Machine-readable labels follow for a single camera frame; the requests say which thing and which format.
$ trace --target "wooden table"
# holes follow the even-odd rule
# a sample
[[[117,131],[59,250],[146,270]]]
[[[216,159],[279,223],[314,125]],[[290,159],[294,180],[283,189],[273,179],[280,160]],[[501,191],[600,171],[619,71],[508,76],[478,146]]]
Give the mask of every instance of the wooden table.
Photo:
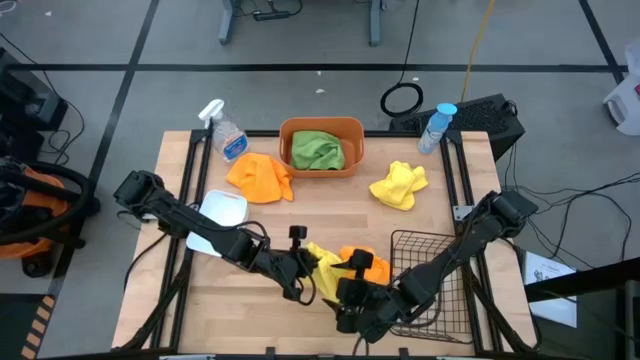
[[[158,156],[155,172],[174,195],[180,190],[189,134],[187,131],[166,132]],[[474,197],[479,200],[488,191],[500,189],[491,148],[486,133],[463,133],[463,139]],[[421,155],[416,149],[417,141],[412,138],[367,138],[365,157],[354,177],[296,178],[292,182],[293,202],[282,200],[268,205],[251,205],[250,219],[265,225],[272,238],[272,247],[276,249],[290,246],[288,228],[295,224],[306,225],[309,229],[307,241],[327,250],[337,253],[342,245],[368,245],[385,258],[389,258],[390,234],[396,229],[452,234],[440,152]],[[278,138],[250,138],[250,147],[254,152],[278,158]],[[452,148],[452,166],[459,182],[453,151]],[[199,154],[196,159],[191,196],[195,192]],[[415,193],[416,205],[409,212],[384,206],[369,193],[368,185],[384,178],[394,160],[412,166],[422,165],[427,172],[429,186]],[[230,164],[218,154],[212,154],[206,189],[239,194],[237,188],[225,181],[229,169]],[[143,226],[136,255],[159,235],[155,224]],[[114,346],[126,342],[155,306],[168,243],[161,243],[147,254],[131,273]],[[535,332],[513,250],[504,242],[495,241],[489,244],[485,255],[496,305],[522,339],[533,345]],[[273,346],[280,354],[351,354],[356,336],[335,330],[334,314],[322,301],[317,299],[313,305],[303,307],[283,299],[281,293],[281,288],[269,279],[197,253],[179,351],[264,354],[265,347]],[[477,304],[484,346],[490,349],[486,314],[479,302]],[[166,315],[163,345],[168,344],[172,318],[173,309],[170,309]],[[371,345],[371,354],[396,355],[399,347],[409,348],[414,355],[473,355],[474,352],[470,344],[387,334]]]

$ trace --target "orange plastic bin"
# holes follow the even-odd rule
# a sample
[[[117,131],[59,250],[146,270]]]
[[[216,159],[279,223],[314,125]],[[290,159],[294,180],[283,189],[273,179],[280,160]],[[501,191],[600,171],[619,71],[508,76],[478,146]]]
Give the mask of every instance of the orange plastic bin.
[[[302,130],[318,130],[329,133],[342,144],[344,169],[297,170],[291,163],[293,133]],[[299,117],[291,118],[280,127],[280,160],[289,174],[301,178],[344,178],[353,176],[364,157],[364,129],[358,119],[352,117]]]

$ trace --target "orange cloth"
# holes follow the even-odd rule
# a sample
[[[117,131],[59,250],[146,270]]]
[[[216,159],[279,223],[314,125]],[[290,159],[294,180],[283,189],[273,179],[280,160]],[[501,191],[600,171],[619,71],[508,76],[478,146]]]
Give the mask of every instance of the orange cloth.
[[[248,153],[236,160],[227,181],[242,190],[248,202],[264,204],[285,198],[293,201],[292,176],[273,157]]]
[[[370,246],[343,246],[340,249],[340,258],[342,261],[348,261],[351,255],[353,255],[353,251],[355,249],[364,250],[372,253],[373,256],[373,264],[371,264],[371,269],[367,269],[364,271],[364,279],[367,281],[374,282],[380,285],[388,285],[391,280],[391,266],[389,262],[381,257],[375,256],[376,252]],[[356,272],[351,270],[346,273],[345,277],[349,279],[353,279],[356,275]]]

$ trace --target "floor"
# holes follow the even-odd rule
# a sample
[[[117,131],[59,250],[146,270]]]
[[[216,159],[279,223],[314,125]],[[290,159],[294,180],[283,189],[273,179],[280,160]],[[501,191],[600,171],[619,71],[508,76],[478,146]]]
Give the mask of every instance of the floor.
[[[251,11],[252,2],[244,3],[245,10]],[[266,9],[263,0],[255,3]],[[297,7],[293,0],[277,3],[282,9]],[[122,280],[137,238],[134,228],[116,218],[119,208],[110,201],[111,194],[130,170],[153,169],[164,131],[201,127],[196,115],[211,99],[225,99],[228,113],[250,129],[275,129],[284,119],[301,115],[349,115],[360,119],[366,129],[388,127],[379,98],[398,80],[398,71],[250,71],[250,67],[226,71],[230,68],[197,66],[402,63],[413,0],[386,1],[382,44],[376,48],[368,46],[366,4],[352,0],[303,3],[302,12],[287,20],[236,19],[233,40],[224,47],[216,39],[219,1],[22,1],[0,18],[0,32],[37,62],[70,64],[48,71],[57,91],[86,119],[83,135],[69,150],[68,166],[98,181],[97,196],[103,204],[101,213],[83,229],[88,245],[73,255],[64,282],[53,282],[61,291],[40,357],[100,352],[111,346]],[[463,65],[487,4],[488,0],[421,4],[409,63],[432,66],[407,72],[405,79],[424,89],[423,108],[459,98]],[[601,29],[604,44],[594,36],[594,24],[587,20],[585,9],[586,14],[592,10],[595,32]],[[475,62],[504,66],[473,73],[467,98],[503,93],[518,104],[527,130],[518,143],[520,185],[540,191],[588,188],[634,172],[632,159],[640,156],[638,140],[615,131],[600,104],[616,85],[608,70],[618,72],[617,65],[626,64],[624,46],[639,35],[632,25],[639,12],[636,0],[496,2]],[[0,46],[27,62],[3,40]],[[194,66],[136,71],[139,64]],[[460,66],[452,70],[447,66],[451,64]],[[400,109],[411,95],[399,93],[391,101]],[[78,114],[69,111],[62,127],[78,132]],[[501,174],[507,162],[508,156],[498,162]],[[633,185],[606,194],[615,197],[632,218],[640,217],[640,193]],[[559,236],[561,215],[561,210],[550,211],[535,219],[552,241]],[[624,226],[624,218],[608,203],[597,198],[581,200],[572,209],[564,248],[594,266],[613,263],[620,255]],[[640,255],[640,242],[635,240],[639,230],[638,225],[632,228],[627,257]],[[548,255],[529,228],[516,243]],[[585,268],[570,256],[563,258]],[[49,291],[51,277],[28,279],[18,262],[4,261],[0,271],[2,292]],[[612,293],[579,300],[613,319]],[[579,312],[578,329],[540,322],[545,351],[613,357],[610,329],[584,311]]]

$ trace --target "green cloth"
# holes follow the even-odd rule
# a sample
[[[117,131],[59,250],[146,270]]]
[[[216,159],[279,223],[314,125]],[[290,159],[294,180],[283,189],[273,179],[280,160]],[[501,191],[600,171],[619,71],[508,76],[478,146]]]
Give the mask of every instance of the green cloth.
[[[291,165],[298,170],[342,170],[340,139],[324,131],[294,132]]]

